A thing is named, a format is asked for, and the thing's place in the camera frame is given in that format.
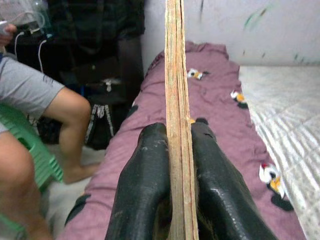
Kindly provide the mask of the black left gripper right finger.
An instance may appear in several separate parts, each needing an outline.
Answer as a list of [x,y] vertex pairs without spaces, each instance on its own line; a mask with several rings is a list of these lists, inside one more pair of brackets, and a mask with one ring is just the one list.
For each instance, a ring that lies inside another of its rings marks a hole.
[[217,143],[206,119],[191,125],[201,240],[275,240],[242,174]]

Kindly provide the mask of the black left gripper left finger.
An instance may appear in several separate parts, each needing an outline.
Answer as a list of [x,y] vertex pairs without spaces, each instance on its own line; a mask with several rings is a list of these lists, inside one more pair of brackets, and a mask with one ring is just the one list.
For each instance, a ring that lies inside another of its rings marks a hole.
[[146,126],[120,173],[107,240],[166,240],[172,219],[166,126]]

